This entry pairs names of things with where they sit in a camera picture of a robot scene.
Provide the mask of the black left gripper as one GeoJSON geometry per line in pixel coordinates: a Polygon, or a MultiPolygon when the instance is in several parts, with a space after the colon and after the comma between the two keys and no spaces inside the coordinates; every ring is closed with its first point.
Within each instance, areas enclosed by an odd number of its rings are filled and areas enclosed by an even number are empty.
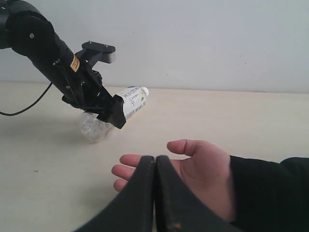
{"type": "Polygon", "coordinates": [[[123,98],[118,95],[112,97],[103,87],[100,73],[79,60],[64,42],[31,61],[63,94],[65,103],[98,114],[98,120],[118,129],[125,125],[123,98]]]}

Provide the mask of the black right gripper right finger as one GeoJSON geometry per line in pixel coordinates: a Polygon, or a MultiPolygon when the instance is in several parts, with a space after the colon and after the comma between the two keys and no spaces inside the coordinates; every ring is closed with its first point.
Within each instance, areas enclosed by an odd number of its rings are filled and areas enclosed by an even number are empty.
{"type": "Polygon", "coordinates": [[[158,232],[239,231],[194,195],[167,156],[156,158],[154,204],[158,232]]]}

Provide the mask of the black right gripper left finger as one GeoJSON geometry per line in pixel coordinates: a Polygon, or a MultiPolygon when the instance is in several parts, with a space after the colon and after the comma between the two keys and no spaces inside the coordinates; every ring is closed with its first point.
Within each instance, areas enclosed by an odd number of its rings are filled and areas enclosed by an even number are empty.
{"type": "Polygon", "coordinates": [[[125,187],[78,232],[151,232],[155,159],[144,156],[125,187]]]}

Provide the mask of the dark jacket sleeve forearm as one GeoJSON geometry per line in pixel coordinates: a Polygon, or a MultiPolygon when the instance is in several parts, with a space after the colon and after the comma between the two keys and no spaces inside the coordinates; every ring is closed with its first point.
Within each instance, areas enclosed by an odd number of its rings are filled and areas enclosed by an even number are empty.
{"type": "Polygon", "coordinates": [[[232,225],[243,232],[309,230],[309,159],[280,163],[231,157],[236,197],[232,225]]]}

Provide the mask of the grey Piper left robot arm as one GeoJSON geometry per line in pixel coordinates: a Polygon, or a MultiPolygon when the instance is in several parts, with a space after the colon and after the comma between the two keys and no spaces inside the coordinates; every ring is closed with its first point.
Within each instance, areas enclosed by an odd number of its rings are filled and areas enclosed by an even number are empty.
{"type": "Polygon", "coordinates": [[[63,102],[96,114],[100,121],[119,129],[126,123],[124,100],[110,95],[100,73],[93,70],[99,61],[112,63],[114,46],[85,42],[81,51],[74,53],[33,5],[23,0],[2,0],[0,47],[27,57],[63,94],[63,102]]]}

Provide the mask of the person's open hand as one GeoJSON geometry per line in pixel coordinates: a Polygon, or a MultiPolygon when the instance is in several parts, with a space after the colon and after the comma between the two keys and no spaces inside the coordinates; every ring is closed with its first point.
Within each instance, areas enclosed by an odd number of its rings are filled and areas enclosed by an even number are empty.
{"type": "Polygon", "coordinates": [[[171,141],[167,149],[187,156],[171,163],[190,190],[218,216],[228,222],[235,221],[236,196],[230,155],[202,140],[171,141]]]}

